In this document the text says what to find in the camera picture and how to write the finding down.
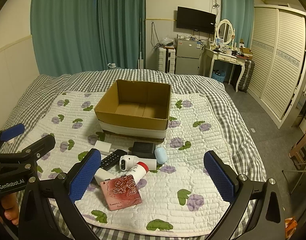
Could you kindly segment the person's left hand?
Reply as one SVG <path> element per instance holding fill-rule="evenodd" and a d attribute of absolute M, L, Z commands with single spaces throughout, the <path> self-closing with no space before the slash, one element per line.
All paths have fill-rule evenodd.
<path fill-rule="evenodd" d="M 16 194 L 8 194 L 1 198 L 1 205 L 4 209 L 4 216 L 7 220 L 11 221 L 13 225 L 19 223 L 19 206 L 16 198 Z"/>

